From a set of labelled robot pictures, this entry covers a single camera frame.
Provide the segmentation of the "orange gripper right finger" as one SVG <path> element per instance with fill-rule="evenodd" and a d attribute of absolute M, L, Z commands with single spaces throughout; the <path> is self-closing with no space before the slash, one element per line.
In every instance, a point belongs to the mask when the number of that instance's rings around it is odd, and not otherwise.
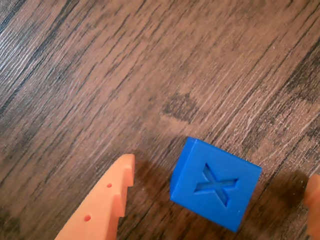
<path fill-rule="evenodd" d="M 308 208 L 307 234 L 320 237 L 320 175 L 313 174 L 306 185 L 303 203 Z"/>

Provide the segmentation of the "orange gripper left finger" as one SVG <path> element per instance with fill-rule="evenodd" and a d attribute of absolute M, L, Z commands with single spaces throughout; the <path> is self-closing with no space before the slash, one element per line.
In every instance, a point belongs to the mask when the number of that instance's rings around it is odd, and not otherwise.
<path fill-rule="evenodd" d="M 134 185 L 135 155 L 123 154 L 103 174 L 56 236 L 57 240 L 115 240 Z"/>

